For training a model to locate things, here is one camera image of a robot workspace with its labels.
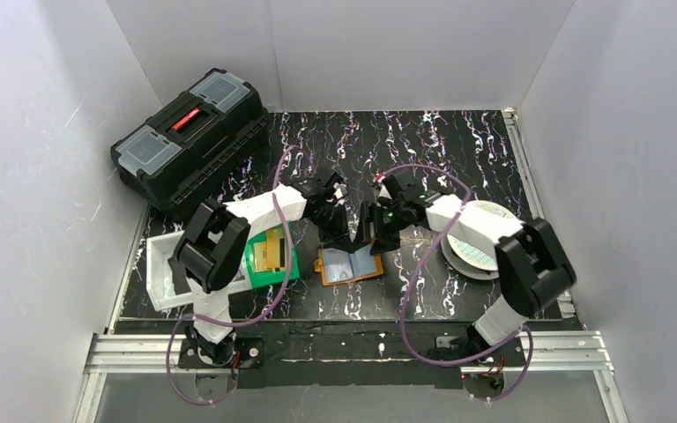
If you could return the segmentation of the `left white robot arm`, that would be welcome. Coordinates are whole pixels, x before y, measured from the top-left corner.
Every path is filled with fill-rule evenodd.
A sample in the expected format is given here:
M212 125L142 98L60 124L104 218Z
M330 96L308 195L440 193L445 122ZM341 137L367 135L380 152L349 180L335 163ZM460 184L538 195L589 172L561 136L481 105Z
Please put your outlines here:
M202 202L175 246L193 293L193 333L204 345L220 344L236 328L229 316L227 286L239 270L248 241L277 226L306 219L324 247L354 250L349 233L345 179L322 168L298 182L277 183L241 201Z

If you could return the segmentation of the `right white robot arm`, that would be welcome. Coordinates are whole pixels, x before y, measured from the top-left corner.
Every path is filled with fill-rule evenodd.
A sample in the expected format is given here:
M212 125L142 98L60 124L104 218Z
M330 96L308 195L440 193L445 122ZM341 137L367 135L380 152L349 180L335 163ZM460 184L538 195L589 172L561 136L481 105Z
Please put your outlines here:
M424 189L409 169L378 176L376 188L376 200L362 206L357 233L358 244L371 255L398 249L401 231L420 226L495 259L501 295L468 329L470 353L503 341L577 280L545 219L521 221L482 211L454 194Z

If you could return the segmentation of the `orange leather card holder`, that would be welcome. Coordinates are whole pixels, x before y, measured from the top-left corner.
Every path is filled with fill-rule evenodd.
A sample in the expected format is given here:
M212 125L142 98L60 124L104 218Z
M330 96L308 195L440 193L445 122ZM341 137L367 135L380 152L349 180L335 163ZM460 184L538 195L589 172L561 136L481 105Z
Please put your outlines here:
M338 249L319 249L313 267L323 286L354 283L383 275L382 258L370 254L366 245L353 253Z

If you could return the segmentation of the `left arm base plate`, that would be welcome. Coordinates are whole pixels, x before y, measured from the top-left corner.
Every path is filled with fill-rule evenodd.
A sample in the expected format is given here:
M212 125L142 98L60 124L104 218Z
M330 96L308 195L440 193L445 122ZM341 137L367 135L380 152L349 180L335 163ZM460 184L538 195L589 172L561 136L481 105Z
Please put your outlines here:
M218 344L203 338L185 338L174 358L178 359L177 366L184 369L260 368L264 353L262 338L227 337Z

